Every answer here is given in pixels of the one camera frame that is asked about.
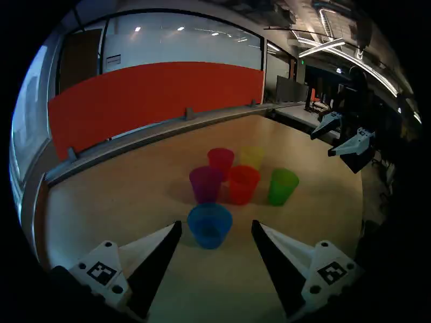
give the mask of red plastic cup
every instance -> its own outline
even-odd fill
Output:
[[[223,174],[216,168],[203,166],[192,170],[189,174],[194,197],[198,203],[217,201]]]
[[[233,151],[226,148],[214,148],[208,152],[207,156],[210,167],[220,170],[223,174],[223,181],[226,181],[235,158]]]
[[[244,205],[252,199],[260,181],[260,173],[250,166],[239,165],[229,172],[229,195],[235,204]]]

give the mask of green plastic cup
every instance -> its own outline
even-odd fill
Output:
[[[268,201],[275,206],[283,205],[298,186],[300,180],[294,172],[286,168],[273,170],[271,185],[268,192]]]

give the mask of orange plastic cup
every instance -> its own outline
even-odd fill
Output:
[[[229,196],[232,203],[244,205],[252,199],[260,173],[250,166],[239,165],[229,172]]]

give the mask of orange wall panel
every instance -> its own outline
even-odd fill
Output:
[[[263,71],[227,64],[167,62],[128,67],[79,83],[48,103],[61,160],[107,138],[195,112],[260,103]]]

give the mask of wooden table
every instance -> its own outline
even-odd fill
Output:
[[[283,310],[251,234],[252,220],[304,243],[326,239],[350,256],[358,241],[362,182],[329,146],[261,116],[247,116],[159,141],[91,167],[54,186],[47,202],[46,245],[51,265],[72,266],[103,240],[127,244],[196,205],[189,172],[207,164],[214,147],[266,150],[254,198],[220,203],[233,215],[223,245],[204,250],[186,223],[150,309],[149,322],[284,321]],[[267,205],[271,171],[286,167],[300,184],[283,207]]]

